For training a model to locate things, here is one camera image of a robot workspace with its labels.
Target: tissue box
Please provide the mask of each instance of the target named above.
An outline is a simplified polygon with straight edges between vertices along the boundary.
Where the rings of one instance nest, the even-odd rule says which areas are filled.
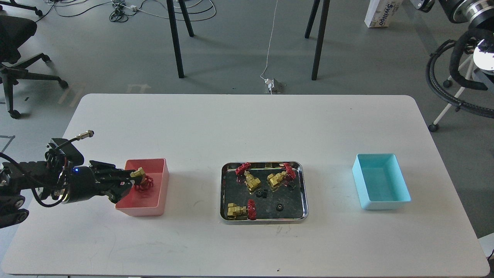
[[[365,23],[367,27],[388,27],[402,0],[370,0]]]

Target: office chair wheel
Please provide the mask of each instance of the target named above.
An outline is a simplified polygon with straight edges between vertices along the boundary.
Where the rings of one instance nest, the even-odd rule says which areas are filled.
[[[453,82],[451,82],[451,80],[448,80],[448,79],[444,80],[444,82],[443,82],[444,88],[449,88],[449,87],[451,87],[451,85],[453,85]]]
[[[428,128],[429,128],[430,132],[436,132],[439,129],[439,125],[432,124],[432,125],[429,125]]]
[[[42,56],[42,57],[41,57],[41,60],[43,60],[43,62],[45,62],[45,63],[46,63],[46,62],[50,62],[50,61],[51,61],[50,56],[48,56],[48,55],[46,55],[46,54],[45,54],[44,56]]]
[[[65,80],[61,80],[61,81],[59,81],[59,82],[58,82],[58,85],[60,85],[60,87],[61,87],[62,89],[66,89],[66,88],[69,86],[69,84],[68,84],[68,83],[67,83],[67,81],[65,81]]]
[[[9,111],[9,114],[12,119],[19,119],[21,117],[21,113],[19,113],[19,111],[17,110],[14,110],[12,112]]]

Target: light blue plastic bin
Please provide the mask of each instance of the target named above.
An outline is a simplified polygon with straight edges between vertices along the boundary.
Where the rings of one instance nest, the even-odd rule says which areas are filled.
[[[412,200],[393,153],[357,154],[352,170],[363,209],[397,209]]]

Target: gray floor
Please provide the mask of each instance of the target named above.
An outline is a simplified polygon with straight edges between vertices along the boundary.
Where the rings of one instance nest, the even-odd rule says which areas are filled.
[[[39,0],[22,2],[44,12],[49,9]],[[103,2],[92,0],[57,10],[76,14]],[[88,93],[264,93],[259,74],[266,62],[275,1],[214,2],[217,16],[193,22],[194,38],[187,36],[183,22],[178,24],[185,79],[177,77],[166,19],[141,13],[126,23],[111,23],[110,4],[71,18],[52,10],[20,51],[24,57],[41,51],[49,54],[52,63],[37,62],[30,71],[59,74],[70,88],[63,91],[51,81],[21,81],[14,88],[14,105],[24,117],[13,120],[0,110],[0,150],[10,143],[5,153],[14,159],[42,160],[46,143],[63,135],[80,97]],[[127,0],[129,5],[140,3]],[[405,0],[390,28],[369,29],[364,24],[366,2],[332,1],[319,80],[311,81],[318,24],[310,39],[303,38],[311,4],[309,0],[278,4],[266,76],[285,84],[285,94],[405,94],[417,101],[424,125],[437,117],[446,103],[428,88],[425,65],[429,53],[443,41],[457,39],[465,24],[451,24],[439,5],[423,14]],[[197,8],[207,6],[204,1]],[[147,2],[143,9],[166,15],[156,2]],[[32,11],[8,6],[4,10],[2,14],[38,18]],[[447,58],[438,63],[437,76],[442,80],[448,75]],[[494,95],[489,93],[467,91],[464,99],[494,106]],[[136,108],[145,107],[136,103]],[[440,126],[432,137],[475,233],[477,237],[493,233],[494,121],[450,111]],[[0,259],[15,231],[16,227],[0,230]]]

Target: stainless steel tray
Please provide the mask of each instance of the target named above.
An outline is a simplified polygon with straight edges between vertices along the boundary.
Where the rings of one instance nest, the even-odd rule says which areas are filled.
[[[261,221],[299,221],[307,217],[307,198],[305,195],[304,177],[302,166],[294,161],[275,162],[250,162],[249,172],[259,178],[261,185],[254,192],[250,192],[246,186],[244,176],[237,177],[235,170],[245,162],[230,162],[221,169],[221,217],[229,222],[243,222],[253,224]],[[275,191],[271,190],[267,176],[277,174],[285,170],[283,163],[289,163],[296,173],[296,178],[291,182],[284,182]],[[263,197],[258,191],[267,190],[267,196]],[[256,207],[256,220],[249,220],[247,215],[228,219],[228,204],[235,203],[239,206],[247,206],[249,199],[254,200]],[[283,205],[283,210],[277,210],[278,204]]]

